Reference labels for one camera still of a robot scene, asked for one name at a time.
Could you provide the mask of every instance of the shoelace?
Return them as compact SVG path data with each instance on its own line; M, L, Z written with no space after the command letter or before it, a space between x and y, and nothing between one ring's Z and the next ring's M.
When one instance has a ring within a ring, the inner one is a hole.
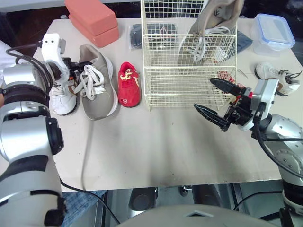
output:
M205 34L222 34L229 35L231 31L227 27L214 27L205 30ZM187 51L193 55L194 61L200 61L203 59L205 52L207 51L206 46L209 47L211 38L199 37L198 43L193 43L192 47L188 47Z
M120 75L120 78L122 79L122 80L128 80L128 79L130 79L131 78L131 76L130 75L132 75L132 70L131 69L127 69L126 71L125 71L125 73L124 73L124 76L123 75ZM139 82L138 82L138 78L137 77L133 77L134 78L134 80L135 80L135 82L136 82L136 84L137 84L137 86L139 86Z
M288 84L291 84L291 83L292 83L292 79L294 79L294 78L300 76L301 73L302 73L302 71L301 71L301 72L297 72L297 73L290 74L290 72L289 72L288 70L280 70L278 74L280 74L280 75L285 75L285 80L286 80L286 82L287 82Z
M121 79L128 80L128 79L131 78L130 75L132 75L132 73L133 73L133 72L132 72L130 69L127 69L127 70L125 71L125 75L124 75L124 76L123 76L123 75L120 75L120 78L121 78Z
M95 95L106 92L104 88L104 76L91 65L84 66L84 72L80 74L81 83L75 88L74 93L78 93L89 100L94 100Z

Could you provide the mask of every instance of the red shoe in basket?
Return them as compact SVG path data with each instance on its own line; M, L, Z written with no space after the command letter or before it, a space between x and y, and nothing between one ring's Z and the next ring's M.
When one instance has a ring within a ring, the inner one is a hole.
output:
M118 74L118 100L122 106L134 107L141 100L139 74L136 68L128 62L121 65Z

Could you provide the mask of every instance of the red sponge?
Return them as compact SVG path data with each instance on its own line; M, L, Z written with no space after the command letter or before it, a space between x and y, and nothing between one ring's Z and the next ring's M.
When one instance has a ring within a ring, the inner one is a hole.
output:
M118 26L115 13L100 0L65 0L65 5L94 36Z
M69 19L75 28L78 29L98 48L104 47L119 38L119 30L117 26L97 36L93 36L72 14L69 15Z

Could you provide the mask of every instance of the gray shoe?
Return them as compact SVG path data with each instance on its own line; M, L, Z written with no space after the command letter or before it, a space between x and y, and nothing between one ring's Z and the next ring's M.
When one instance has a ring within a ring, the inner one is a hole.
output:
M209 0L201 11L199 17L190 28L179 47L178 66L207 66L213 64L214 50L217 45L229 46L229 40L219 37L208 37L205 34L228 35L235 28L241 13L244 0Z
M79 62L84 61L93 64L84 66L84 72L80 74L80 84L74 93L80 92L88 118L99 120L110 116L118 106L117 93L111 84L113 65L91 45L80 46Z

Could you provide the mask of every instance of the white wire basket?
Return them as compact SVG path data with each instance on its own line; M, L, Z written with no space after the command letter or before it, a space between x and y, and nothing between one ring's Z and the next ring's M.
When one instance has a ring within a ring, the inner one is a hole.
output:
M236 27L230 35L205 35L207 48L200 61L184 48L200 41L188 31L202 6L203 0L141 0L144 95L149 107L196 103L219 109L230 99L209 79L236 83Z

